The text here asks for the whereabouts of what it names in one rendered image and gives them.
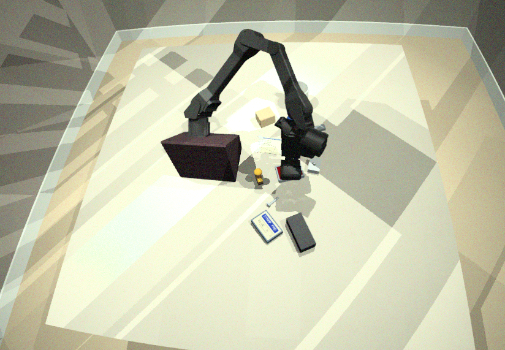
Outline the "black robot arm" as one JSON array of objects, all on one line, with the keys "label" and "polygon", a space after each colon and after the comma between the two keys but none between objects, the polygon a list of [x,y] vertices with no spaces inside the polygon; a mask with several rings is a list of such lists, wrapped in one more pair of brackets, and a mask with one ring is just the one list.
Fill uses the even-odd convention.
[{"label": "black robot arm", "polygon": [[311,159],[320,157],[327,145],[328,134],[314,128],[313,106],[295,77],[285,46],[268,40],[260,32],[251,29],[244,29],[239,33],[232,54],[209,85],[192,99],[184,111],[185,118],[188,118],[187,136],[209,135],[209,117],[211,118],[213,112],[222,104],[219,100],[220,94],[245,61],[261,50],[269,53],[284,90],[284,103],[290,120],[281,116],[275,123],[275,126],[281,129],[283,143],[288,146],[300,143],[297,159],[300,156]]}]

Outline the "wooden rubber stamp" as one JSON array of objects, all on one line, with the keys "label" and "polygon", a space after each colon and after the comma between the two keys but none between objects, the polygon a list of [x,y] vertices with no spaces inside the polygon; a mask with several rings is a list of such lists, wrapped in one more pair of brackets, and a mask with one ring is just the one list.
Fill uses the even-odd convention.
[{"label": "wooden rubber stamp", "polygon": [[263,182],[263,179],[261,177],[262,175],[262,170],[257,168],[254,170],[254,174],[255,174],[255,177],[256,177],[256,180],[257,180],[257,183],[258,185],[262,185],[264,182]]}]

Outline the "pale grey mug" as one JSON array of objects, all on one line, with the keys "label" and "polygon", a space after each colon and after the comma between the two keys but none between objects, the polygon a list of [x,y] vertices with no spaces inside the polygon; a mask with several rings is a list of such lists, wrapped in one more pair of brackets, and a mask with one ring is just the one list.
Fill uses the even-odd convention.
[{"label": "pale grey mug", "polygon": [[308,97],[308,91],[309,91],[309,86],[303,82],[303,81],[298,81],[301,89],[303,90],[303,92],[305,93],[305,95]]}]

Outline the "white flat box with blue label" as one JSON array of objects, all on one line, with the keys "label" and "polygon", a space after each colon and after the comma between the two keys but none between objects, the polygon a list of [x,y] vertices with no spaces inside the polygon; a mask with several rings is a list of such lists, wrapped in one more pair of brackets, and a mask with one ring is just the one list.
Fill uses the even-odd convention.
[{"label": "white flat box with blue label", "polygon": [[268,244],[283,233],[267,210],[254,217],[251,222]]}]

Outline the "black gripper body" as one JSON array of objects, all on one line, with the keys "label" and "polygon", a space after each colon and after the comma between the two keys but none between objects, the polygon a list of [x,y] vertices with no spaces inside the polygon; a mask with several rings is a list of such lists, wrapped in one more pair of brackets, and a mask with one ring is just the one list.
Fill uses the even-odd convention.
[{"label": "black gripper body", "polygon": [[281,165],[280,179],[282,180],[300,180],[302,167],[299,165],[299,159],[296,158],[300,143],[295,146],[285,145],[281,139],[281,156],[285,156],[285,163]]}]

